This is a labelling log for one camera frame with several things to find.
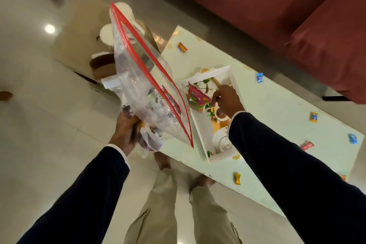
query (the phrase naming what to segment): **blue candy wrapper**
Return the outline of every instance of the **blue candy wrapper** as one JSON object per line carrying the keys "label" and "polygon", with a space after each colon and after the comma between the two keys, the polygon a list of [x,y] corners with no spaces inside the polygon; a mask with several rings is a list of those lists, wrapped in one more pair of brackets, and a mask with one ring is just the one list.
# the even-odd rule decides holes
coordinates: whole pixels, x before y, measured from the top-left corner
{"label": "blue candy wrapper", "polygon": [[355,134],[348,134],[351,144],[357,144],[357,136]]}
{"label": "blue candy wrapper", "polygon": [[258,83],[263,82],[263,73],[257,73],[257,82]]}

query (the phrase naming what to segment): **sofa leg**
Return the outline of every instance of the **sofa leg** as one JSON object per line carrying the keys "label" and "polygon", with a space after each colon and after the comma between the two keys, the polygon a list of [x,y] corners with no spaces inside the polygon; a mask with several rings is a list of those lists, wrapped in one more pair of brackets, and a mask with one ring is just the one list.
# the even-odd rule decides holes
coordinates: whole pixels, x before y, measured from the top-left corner
{"label": "sofa leg", "polygon": [[323,96],[324,101],[351,101],[345,96]]}

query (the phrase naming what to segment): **left hand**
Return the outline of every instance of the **left hand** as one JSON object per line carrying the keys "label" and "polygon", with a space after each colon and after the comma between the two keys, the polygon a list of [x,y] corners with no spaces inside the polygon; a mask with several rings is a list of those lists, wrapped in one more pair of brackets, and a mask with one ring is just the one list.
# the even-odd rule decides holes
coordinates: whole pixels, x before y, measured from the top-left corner
{"label": "left hand", "polygon": [[140,119],[136,115],[132,116],[131,119],[127,119],[123,113],[120,113],[117,117],[116,131],[109,144],[116,145],[126,156],[129,155],[136,144],[134,128],[138,122],[140,122]]}

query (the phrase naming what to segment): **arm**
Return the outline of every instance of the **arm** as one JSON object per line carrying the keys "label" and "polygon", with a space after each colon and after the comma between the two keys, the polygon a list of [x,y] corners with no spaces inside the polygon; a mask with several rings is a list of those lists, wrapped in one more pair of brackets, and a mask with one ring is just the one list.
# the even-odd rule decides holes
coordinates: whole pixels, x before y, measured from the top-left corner
{"label": "arm", "polygon": [[133,118],[117,120],[110,144],[19,240],[23,243],[102,243],[130,169]]}
{"label": "arm", "polygon": [[[229,117],[244,110],[229,100]],[[357,187],[250,113],[234,116],[229,139],[305,243],[366,242],[366,196]]]}

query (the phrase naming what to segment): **right hand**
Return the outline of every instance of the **right hand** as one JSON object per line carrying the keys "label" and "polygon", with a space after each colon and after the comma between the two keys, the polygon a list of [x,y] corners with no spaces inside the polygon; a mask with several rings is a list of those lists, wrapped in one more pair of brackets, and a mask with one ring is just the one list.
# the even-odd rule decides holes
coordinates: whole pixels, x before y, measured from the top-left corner
{"label": "right hand", "polygon": [[232,118],[238,111],[244,111],[244,106],[240,102],[235,89],[229,85],[221,85],[213,93],[211,107],[215,107],[216,103],[229,118]]}

